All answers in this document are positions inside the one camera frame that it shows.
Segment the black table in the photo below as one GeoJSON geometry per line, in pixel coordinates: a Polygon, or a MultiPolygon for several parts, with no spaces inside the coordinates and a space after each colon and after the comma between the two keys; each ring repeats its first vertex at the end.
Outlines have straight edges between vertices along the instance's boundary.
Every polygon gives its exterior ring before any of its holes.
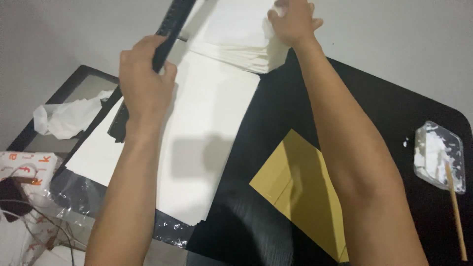
{"type": "MultiPolygon", "coordinates": [[[[473,258],[473,221],[468,219],[473,217],[473,165],[469,163],[473,161],[473,137],[468,120],[457,110],[434,100],[335,60],[330,62],[378,128],[393,156],[431,265],[460,265],[462,262],[449,192],[426,183],[413,172],[414,133],[425,121],[431,120],[463,140],[467,192],[459,195],[458,204],[468,255],[473,258]],[[409,141],[404,147],[406,137],[409,141]]],[[[114,93],[66,162],[120,96],[120,92],[114,93]]],[[[335,265],[328,254],[249,185],[291,128],[320,149],[310,102],[293,50],[284,66],[261,75],[207,220],[189,227],[157,212],[155,237],[172,235],[169,239],[159,240],[175,245],[185,244],[188,240],[187,250],[232,265],[335,265]],[[160,221],[169,221],[168,226],[160,221]],[[179,224],[177,230],[169,226],[173,223],[179,224]]],[[[66,187],[64,176],[67,175],[71,173],[62,166],[52,183],[54,190],[57,193],[67,190],[70,195],[84,197],[87,190],[84,185],[66,187]]],[[[96,183],[94,187],[103,198],[106,188],[96,183]]],[[[100,199],[89,205],[94,211],[99,206],[100,199]]]]}

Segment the crumpled tissue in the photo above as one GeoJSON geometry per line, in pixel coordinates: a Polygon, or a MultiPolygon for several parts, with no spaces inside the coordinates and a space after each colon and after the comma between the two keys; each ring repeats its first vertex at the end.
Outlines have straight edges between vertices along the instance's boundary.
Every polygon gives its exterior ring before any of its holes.
{"type": "Polygon", "coordinates": [[[35,131],[41,135],[53,134],[59,140],[70,139],[88,128],[102,109],[100,100],[108,99],[112,93],[113,90],[101,91],[90,100],[41,105],[33,112],[35,131]]]}

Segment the hand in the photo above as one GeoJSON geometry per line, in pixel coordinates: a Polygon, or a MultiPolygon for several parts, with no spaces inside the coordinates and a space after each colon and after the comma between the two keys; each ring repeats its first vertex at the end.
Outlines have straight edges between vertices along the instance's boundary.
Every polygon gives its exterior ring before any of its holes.
{"type": "Polygon", "coordinates": [[[146,36],[131,51],[120,54],[120,88],[131,122],[160,125],[171,103],[176,66],[166,61],[164,75],[152,68],[155,50],[165,40],[163,36],[146,36]]]}
{"type": "Polygon", "coordinates": [[[286,11],[280,17],[274,10],[268,12],[268,19],[272,23],[278,38],[287,46],[296,48],[301,42],[315,40],[314,31],[324,21],[321,18],[312,18],[314,4],[307,0],[278,0],[275,5],[286,11]]]}

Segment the wire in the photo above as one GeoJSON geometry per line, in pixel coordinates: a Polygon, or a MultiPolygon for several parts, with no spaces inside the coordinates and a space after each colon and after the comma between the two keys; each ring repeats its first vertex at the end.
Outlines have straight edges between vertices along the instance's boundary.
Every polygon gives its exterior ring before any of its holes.
{"type": "Polygon", "coordinates": [[[30,205],[33,210],[35,210],[37,213],[39,213],[41,216],[43,216],[46,220],[48,220],[48,222],[52,223],[53,225],[55,225],[57,228],[59,228],[63,233],[64,235],[66,235],[67,237],[67,240],[69,242],[69,248],[70,248],[70,258],[72,260],[72,266],[75,266],[75,263],[74,263],[74,253],[72,251],[72,245],[70,243],[70,237],[69,235],[66,233],[66,230],[64,230],[61,226],[57,225],[55,222],[53,222],[51,219],[49,219],[46,215],[44,215],[42,212],[40,212],[38,209],[36,209],[36,207],[34,207],[33,205],[31,205],[29,202],[25,202],[25,201],[21,201],[21,200],[14,200],[14,199],[0,199],[0,202],[16,202],[16,203],[23,203],[23,204],[27,204],[27,205],[30,205]]]}

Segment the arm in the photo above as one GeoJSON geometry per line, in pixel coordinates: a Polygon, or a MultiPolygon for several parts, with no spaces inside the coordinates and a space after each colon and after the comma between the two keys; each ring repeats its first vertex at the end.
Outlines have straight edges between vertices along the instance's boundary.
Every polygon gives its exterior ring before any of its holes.
{"type": "Polygon", "coordinates": [[[87,266],[138,266],[151,243],[156,208],[159,136],[172,99],[176,66],[152,70],[165,40],[147,36],[120,56],[120,87],[130,113],[126,139],[86,252],[87,266]]]}
{"type": "Polygon", "coordinates": [[[318,138],[343,210],[353,265],[427,265],[399,171],[380,133],[333,69],[314,37],[323,23],[307,0],[280,0],[270,12],[280,39],[294,48],[318,138]]]}

